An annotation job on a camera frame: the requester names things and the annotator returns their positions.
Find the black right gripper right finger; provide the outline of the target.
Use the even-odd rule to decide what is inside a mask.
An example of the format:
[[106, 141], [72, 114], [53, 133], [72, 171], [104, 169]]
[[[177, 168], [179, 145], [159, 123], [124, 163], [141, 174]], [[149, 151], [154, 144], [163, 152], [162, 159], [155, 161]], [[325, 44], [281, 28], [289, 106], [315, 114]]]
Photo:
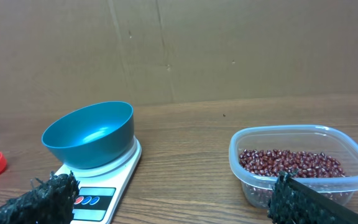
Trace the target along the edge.
[[358, 213], [328, 199], [281, 171], [268, 201], [267, 216], [277, 224], [358, 224]]

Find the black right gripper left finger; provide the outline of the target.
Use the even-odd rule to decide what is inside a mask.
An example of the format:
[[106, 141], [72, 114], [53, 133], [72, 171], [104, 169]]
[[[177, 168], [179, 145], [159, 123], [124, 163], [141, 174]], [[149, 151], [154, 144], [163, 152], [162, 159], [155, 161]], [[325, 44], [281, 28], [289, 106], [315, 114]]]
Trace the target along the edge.
[[0, 207], [0, 224], [70, 224], [80, 181], [74, 174], [50, 173], [46, 182], [37, 179], [38, 187]]

